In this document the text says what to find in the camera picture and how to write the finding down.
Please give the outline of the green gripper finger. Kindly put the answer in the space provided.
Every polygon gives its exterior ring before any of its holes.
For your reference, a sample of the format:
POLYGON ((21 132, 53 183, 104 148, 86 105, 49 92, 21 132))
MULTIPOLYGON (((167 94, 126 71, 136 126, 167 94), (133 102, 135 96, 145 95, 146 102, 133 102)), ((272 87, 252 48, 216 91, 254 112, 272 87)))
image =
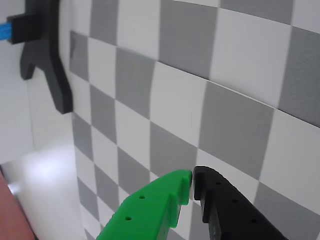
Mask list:
POLYGON ((165 240, 189 203, 193 174, 175 170, 128 196, 98 235, 99 240, 165 240))

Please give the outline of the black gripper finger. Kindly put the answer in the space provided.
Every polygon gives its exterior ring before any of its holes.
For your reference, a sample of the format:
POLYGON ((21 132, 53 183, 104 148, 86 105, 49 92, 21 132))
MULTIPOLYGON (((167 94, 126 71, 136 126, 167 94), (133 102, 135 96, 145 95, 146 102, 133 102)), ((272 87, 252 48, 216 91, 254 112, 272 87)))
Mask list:
POLYGON ((286 237, 225 177, 207 166, 193 169, 194 199, 211 240, 285 240, 286 237))

